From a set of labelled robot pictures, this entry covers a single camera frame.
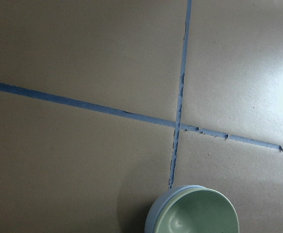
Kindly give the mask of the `blue bowl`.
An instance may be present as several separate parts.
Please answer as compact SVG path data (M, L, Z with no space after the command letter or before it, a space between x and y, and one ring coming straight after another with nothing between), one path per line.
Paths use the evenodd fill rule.
M186 189L198 189L198 188L205 188L200 185L183 185L178 187L173 187L168 191L164 192L160 195L152 204L145 221L144 232L145 233L154 233L155 232L155 225L157 223L157 219L161 214L163 208L166 204L178 193L184 191Z

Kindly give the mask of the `green bowl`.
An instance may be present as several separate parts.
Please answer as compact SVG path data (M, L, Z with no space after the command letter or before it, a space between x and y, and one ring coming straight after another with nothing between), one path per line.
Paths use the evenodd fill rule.
M155 233L238 233L239 221L231 202L220 192L186 189L163 208Z

